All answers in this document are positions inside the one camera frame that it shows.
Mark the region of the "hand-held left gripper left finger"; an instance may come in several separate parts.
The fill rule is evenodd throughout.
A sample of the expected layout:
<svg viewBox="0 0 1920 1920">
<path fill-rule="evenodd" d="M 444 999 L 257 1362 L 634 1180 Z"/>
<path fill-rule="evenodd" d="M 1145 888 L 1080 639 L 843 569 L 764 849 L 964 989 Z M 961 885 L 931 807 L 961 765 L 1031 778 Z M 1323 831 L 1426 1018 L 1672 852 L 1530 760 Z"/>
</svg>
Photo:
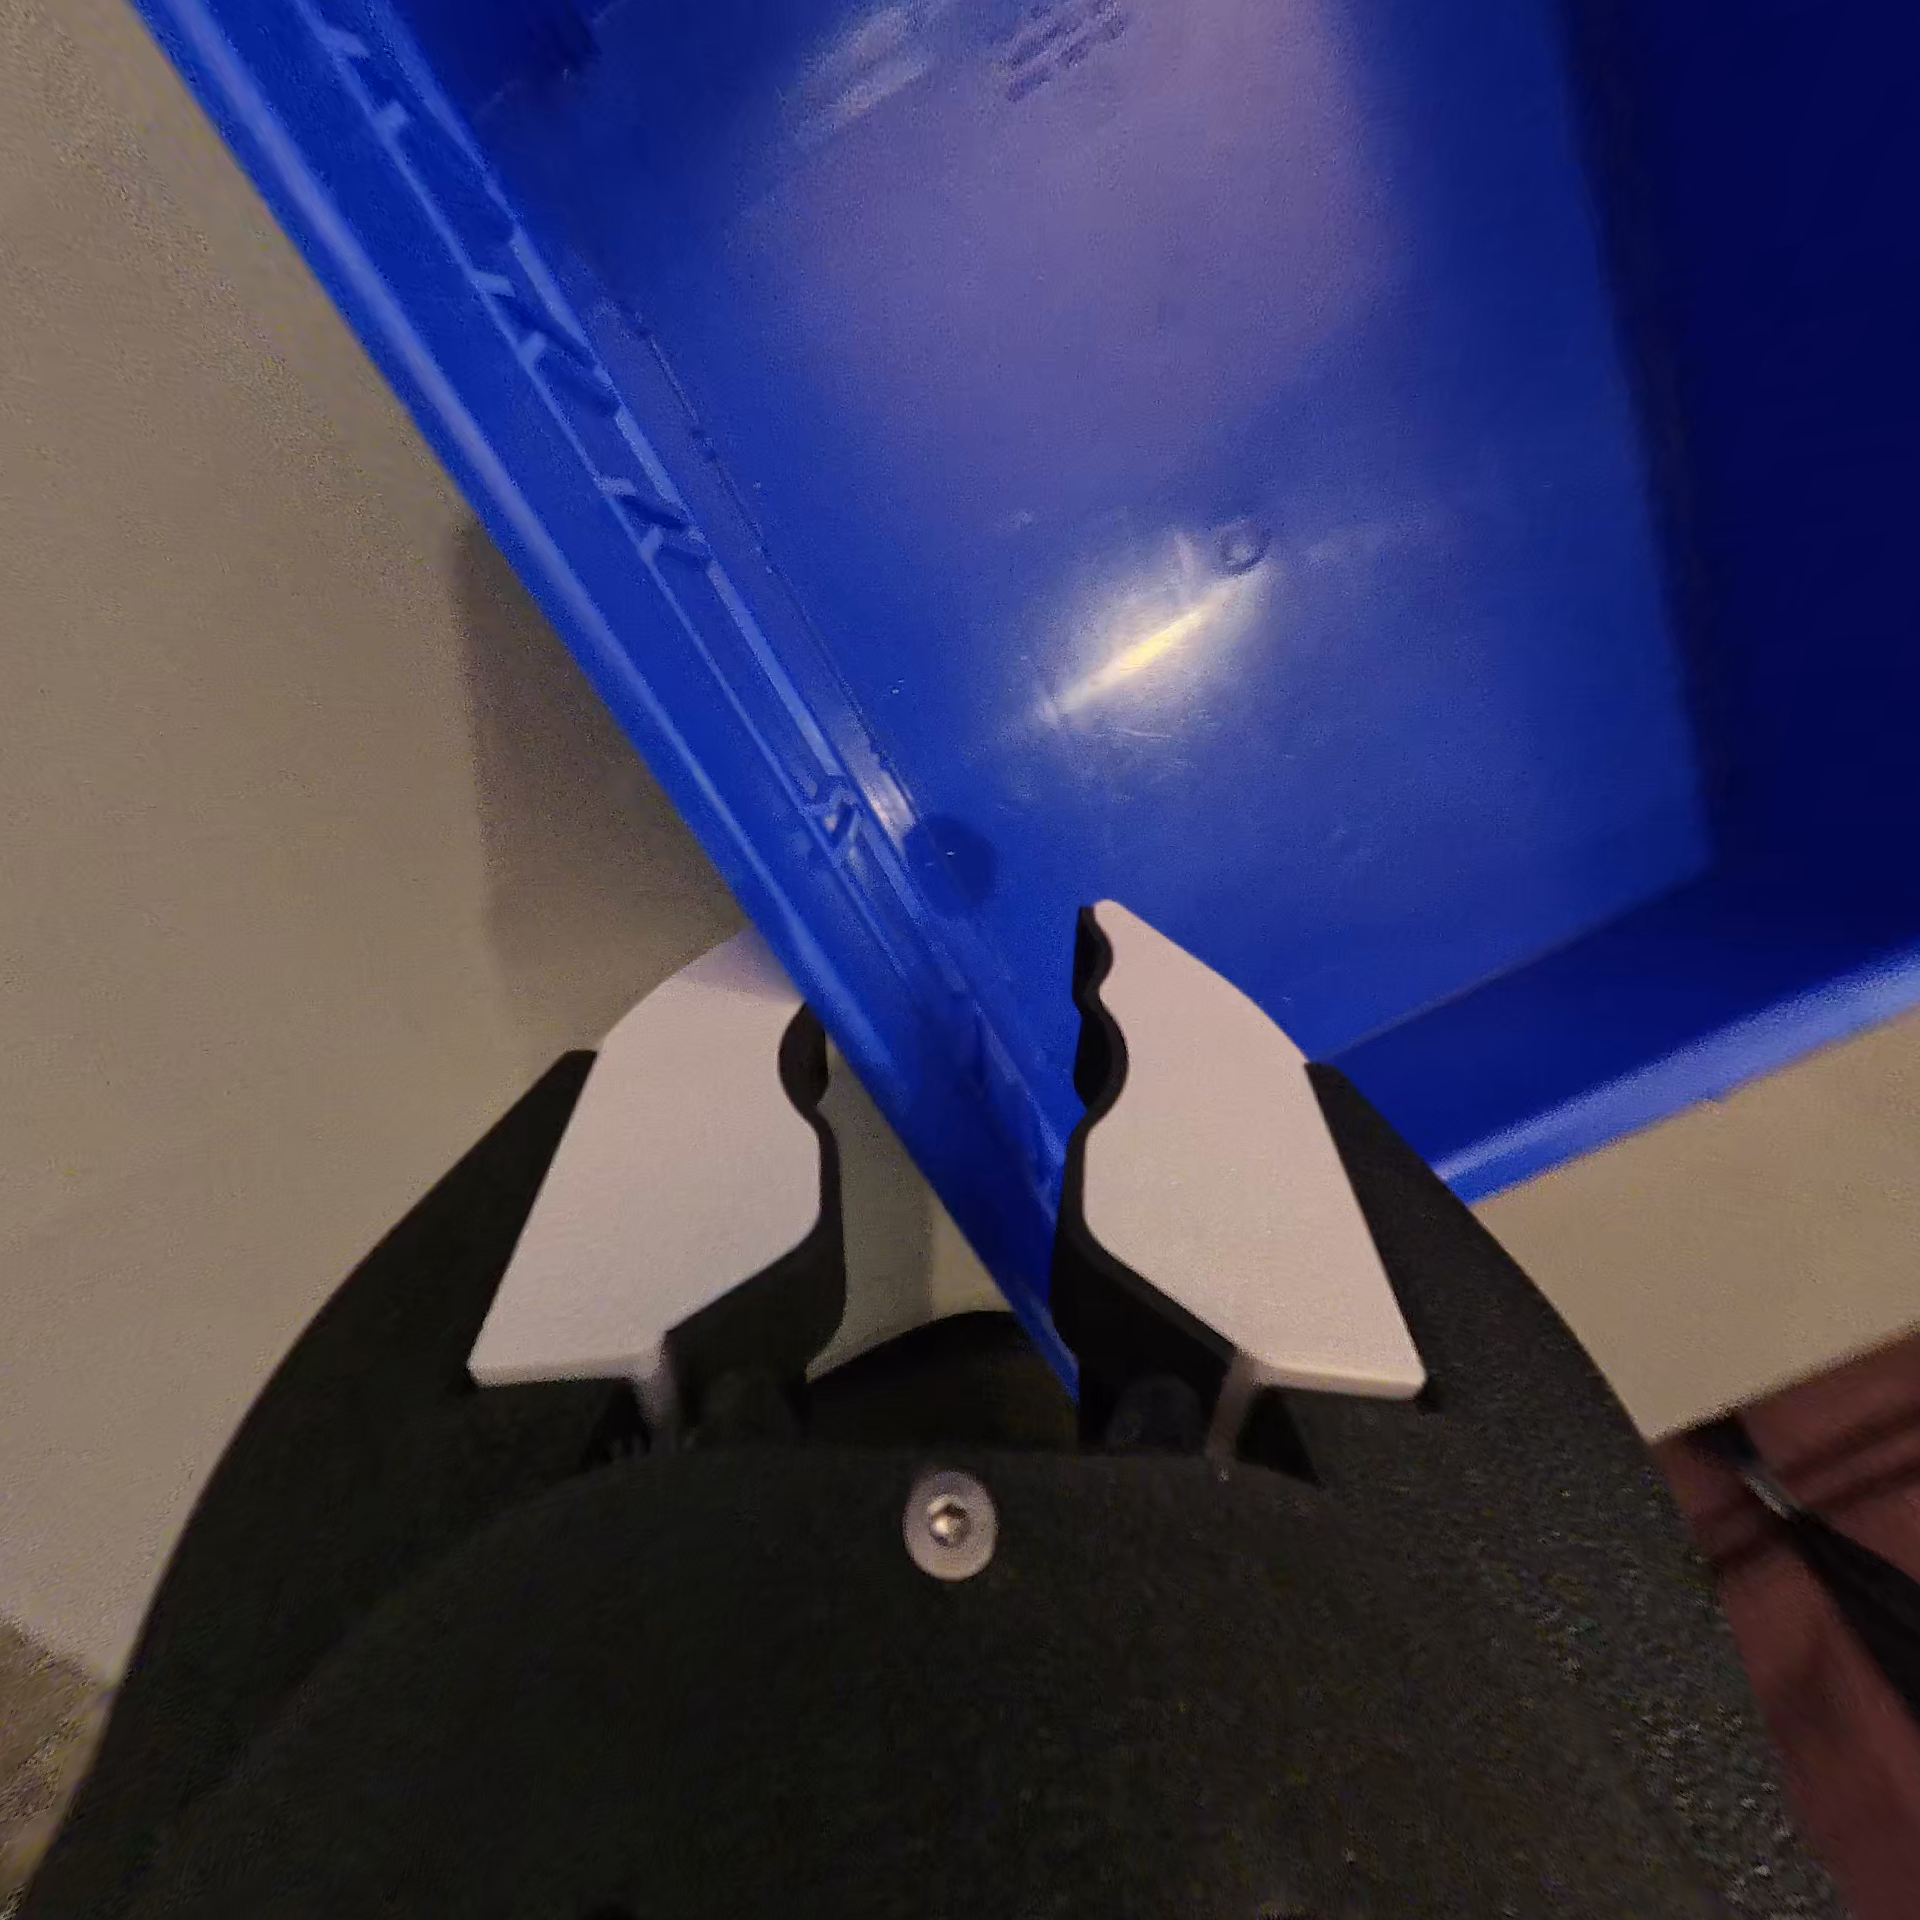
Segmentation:
<svg viewBox="0 0 1920 1920">
<path fill-rule="evenodd" d="M 754 930 L 596 1049 L 472 1346 L 478 1384 L 624 1380 L 703 1420 L 732 1375 L 804 1382 L 849 1304 L 818 1017 Z"/>
</svg>

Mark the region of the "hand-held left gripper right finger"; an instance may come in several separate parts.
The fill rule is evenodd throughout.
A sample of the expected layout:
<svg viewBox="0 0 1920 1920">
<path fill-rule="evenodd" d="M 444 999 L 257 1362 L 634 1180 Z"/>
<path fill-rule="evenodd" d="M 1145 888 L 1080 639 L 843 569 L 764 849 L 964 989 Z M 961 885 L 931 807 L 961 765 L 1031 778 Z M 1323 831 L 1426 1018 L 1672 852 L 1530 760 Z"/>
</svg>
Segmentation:
<svg viewBox="0 0 1920 1920">
<path fill-rule="evenodd" d="M 1049 1316 L 1099 1449 L 1281 1449 L 1284 1396 L 1428 1384 L 1299 1042 L 1135 909 L 1080 912 Z"/>
</svg>

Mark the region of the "blue plastic bin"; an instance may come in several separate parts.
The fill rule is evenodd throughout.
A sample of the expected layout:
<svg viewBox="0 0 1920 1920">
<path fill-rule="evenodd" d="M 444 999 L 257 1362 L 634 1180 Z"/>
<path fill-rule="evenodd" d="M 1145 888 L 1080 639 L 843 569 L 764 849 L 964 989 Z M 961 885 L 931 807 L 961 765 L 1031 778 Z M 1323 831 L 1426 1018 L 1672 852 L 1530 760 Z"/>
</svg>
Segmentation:
<svg viewBox="0 0 1920 1920">
<path fill-rule="evenodd" d="M 1051 1365 L 1081 908 L 1463 1200 L 1915 1006 L 1915 4 L 138 4 Z"/>
</svg>

